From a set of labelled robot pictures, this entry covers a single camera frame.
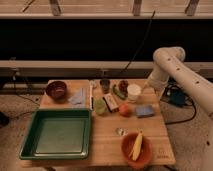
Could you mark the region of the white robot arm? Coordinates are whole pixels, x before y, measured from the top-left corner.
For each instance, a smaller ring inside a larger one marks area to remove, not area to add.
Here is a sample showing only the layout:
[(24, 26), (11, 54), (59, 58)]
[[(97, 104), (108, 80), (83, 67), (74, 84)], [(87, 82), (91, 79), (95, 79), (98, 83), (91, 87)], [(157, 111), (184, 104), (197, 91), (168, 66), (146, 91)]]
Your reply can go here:
[(153, 53), (154, 68), (148, 77), (148, 85), (162, 91), (172, 77), (183, 89), (213, 117), (213, 83), (201, 77), (184, 63), (182, 47), (163, 47)]

